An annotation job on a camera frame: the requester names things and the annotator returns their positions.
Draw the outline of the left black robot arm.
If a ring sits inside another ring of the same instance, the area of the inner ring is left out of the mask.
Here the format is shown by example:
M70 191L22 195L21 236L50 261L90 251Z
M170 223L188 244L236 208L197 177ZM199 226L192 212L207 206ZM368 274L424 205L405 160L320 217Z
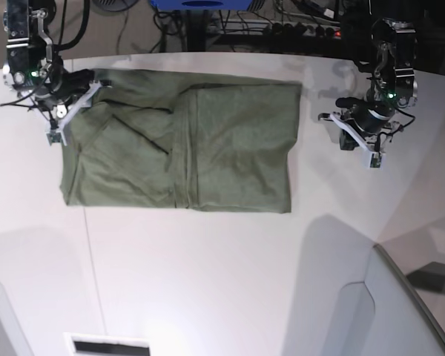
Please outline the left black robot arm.
M339 127L341 150L361 148L366 166L380 168L385 142L415 121L406 111L418 99L415 65L429 65L432 50L445 47L445 1L343 1L342 8L341 39L369 88L319 117Z

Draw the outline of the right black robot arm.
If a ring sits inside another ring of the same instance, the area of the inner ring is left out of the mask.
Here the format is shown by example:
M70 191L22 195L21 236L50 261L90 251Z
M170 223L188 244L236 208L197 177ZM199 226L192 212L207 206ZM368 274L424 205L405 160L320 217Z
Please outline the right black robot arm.
M7 33L7 58L3 80L17 99L2 107L36 110L48 124L46 137L52 144L66 145L68 125L101 88L111 86L108 80L96 78L93 70L70 72L61 57L63 50L77 45L87 30L90 2L83 2L82 23L75 38L63 43L65 14L62 14L59 40L53 41L49 25L56 15L55 1L7 1L3 27Z

